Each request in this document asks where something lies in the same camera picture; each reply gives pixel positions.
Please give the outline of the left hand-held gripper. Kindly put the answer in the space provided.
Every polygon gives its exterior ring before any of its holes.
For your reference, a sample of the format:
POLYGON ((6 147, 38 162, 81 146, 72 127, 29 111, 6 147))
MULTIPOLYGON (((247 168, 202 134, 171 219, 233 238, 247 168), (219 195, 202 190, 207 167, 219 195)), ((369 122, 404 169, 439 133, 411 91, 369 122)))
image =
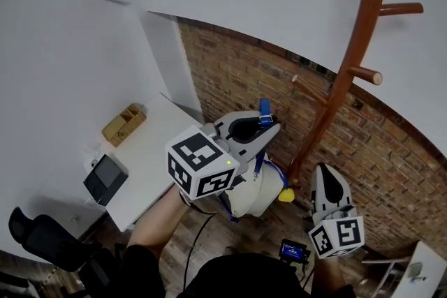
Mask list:
POLYGON ((166 173, 188 199, 217 195, 236 184, 281 124, 272 114, 238 111, 217 119, 214 127, 226 137, 213 138, 195 122, 178 125, 167 137, 166 173))

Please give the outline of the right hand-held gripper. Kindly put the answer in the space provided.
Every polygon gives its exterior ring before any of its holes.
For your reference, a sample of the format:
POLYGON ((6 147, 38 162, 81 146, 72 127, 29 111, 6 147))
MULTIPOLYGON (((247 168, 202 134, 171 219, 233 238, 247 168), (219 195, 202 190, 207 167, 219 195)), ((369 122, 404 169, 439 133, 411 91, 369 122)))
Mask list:
POLYGON ((365 244, 364 220, 351 204, 347 180, 333 167, 318 163, 312 172, 314 227, 308 232, 318 258, 333 258, 365 244))

